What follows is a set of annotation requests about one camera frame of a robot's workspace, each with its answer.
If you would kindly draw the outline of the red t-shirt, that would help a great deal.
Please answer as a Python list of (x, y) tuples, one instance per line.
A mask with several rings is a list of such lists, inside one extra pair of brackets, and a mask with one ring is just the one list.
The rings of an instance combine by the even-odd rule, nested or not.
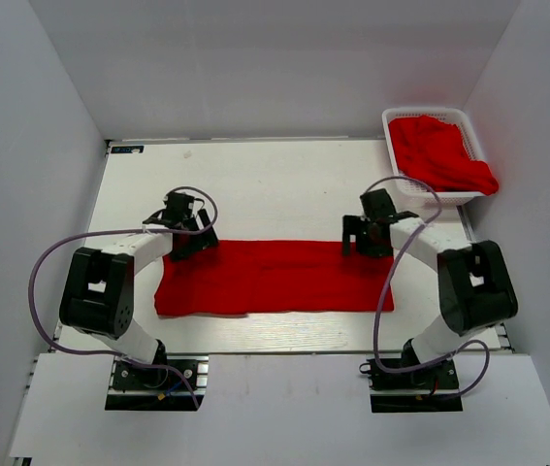
[(174, 261), (165, 258), (154, 294), (159, 316), (242, 316), (286, 312), (372, 312), (391, 257), (341, 252), (338, 242), (222, 240)]

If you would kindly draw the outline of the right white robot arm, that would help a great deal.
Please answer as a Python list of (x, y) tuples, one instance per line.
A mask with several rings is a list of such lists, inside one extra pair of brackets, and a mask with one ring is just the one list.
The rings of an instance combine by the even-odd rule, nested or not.
[(501, 247), (451, 237), (411, 211), (397, 212), (387, 190), (360, 196), (364, 213), (342, 218), (342, 253), (351, 249), (371, 258), (391, 257), (397, 266), (408, 254), (437, 273), (439, 316), (402, 350), (399, 369), (422, 387), (437, 365), (455, 355), (473, 336), (516, 316), (518, 303)]

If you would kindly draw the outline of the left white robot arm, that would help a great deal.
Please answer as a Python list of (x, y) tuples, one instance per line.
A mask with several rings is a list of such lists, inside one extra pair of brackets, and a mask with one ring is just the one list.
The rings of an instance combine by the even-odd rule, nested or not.
[(60, 322), (106, 345), (136, 365), (136, 376), (157, 387), (169, 376), (164, 344), (134, 320), (135, 277), (159, 259), (182, 261), (214, 248), (215, 219), (200, 203), (212, 203), (205, 191), (180, 186), (169, 191), (164, 207), (102, 249), (77, 249), (70, 264), (59, 308)]

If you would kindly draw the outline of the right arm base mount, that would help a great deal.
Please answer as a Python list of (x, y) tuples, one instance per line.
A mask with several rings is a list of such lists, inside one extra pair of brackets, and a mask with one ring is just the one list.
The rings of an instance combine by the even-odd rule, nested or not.
[(413, 373), (390, 374), (374, 359), (359, 366), (369, 379), (373, 414), (458, 413), (463, 410), (460, 384), (453, 361)]

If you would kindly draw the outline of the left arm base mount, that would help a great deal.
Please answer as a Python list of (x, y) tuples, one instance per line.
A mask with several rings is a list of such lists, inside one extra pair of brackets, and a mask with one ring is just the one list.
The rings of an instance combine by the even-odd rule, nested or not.
[[(169, 357), (168, 364), (188, 381), (197, 402), (202, 403), (207, 388), (207, 356)], [(181, 377), (168, 370), (134, 367), (125, 361), (113, 363), (105, 410), (109, 412), (196, 412), (192, 395)]]

